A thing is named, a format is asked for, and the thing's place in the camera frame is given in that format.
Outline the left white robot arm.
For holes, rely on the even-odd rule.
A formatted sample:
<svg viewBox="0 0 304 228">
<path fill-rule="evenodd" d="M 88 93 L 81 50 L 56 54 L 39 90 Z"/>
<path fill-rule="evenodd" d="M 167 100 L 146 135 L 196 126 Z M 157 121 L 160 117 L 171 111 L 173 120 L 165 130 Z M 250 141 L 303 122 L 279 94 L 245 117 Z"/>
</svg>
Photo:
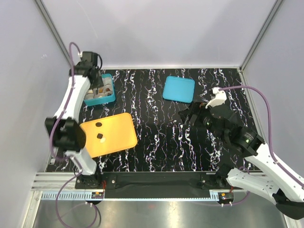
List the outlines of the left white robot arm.
<svg viewBox="0 0 304 228">
<path fill-rule="evenodd" d="M 60 107 L 53 117 L 45 119 L 53 158 L 56 161 L 70 159 L 80 175 L 87 175 L 86 183 L 92 188 L 98 188 L 103 177 L 96 172 L 97 164 L 85 147 L 86 133 L 79 124 L 79 114 L 87 91 L 102 82 L 101 66 L 99 54 L 81 52 L 80 62 L 69 71 L 68 86 Z"/>
</svg>

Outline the dark oval chocolate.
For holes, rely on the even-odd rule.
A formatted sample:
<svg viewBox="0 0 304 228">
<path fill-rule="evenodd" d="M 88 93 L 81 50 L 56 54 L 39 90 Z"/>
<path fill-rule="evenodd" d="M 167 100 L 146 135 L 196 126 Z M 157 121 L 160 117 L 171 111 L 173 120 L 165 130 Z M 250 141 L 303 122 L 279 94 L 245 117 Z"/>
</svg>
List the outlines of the dark oval chocolate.
<svg viewBox="0 0 304 228">
<path fill-rule="evenodd" d="M 101 127 L 101 126 L 102 126 L 102 123 L 97 122 L 95 125 L 96 125 L 97 127 Z"/>
</svg>

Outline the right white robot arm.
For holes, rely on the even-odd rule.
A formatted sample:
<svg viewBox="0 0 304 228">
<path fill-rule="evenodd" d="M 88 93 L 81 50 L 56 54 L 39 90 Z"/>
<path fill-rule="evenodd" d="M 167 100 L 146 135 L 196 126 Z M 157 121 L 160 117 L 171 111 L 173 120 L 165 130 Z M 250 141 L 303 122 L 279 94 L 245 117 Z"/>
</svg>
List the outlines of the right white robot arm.
<svg viewBox="0 0 304 228">
<path fill-rule="evenodd" d="M 192 102 L 179 116 L 185 124 L 208 130 L 222 141 L 224 148 L 257 166 L 269 178 L 264 180 L 222 164 L 214 178 L 220 188 L 242 188 L 272 202 L 284 215 L 303 219 L 304 180 L 270 153 L 269 144 L 258 133 L 242 126 L 235 112 L 225 104 L 207 107 L 205 103 Z"/>
</svg>

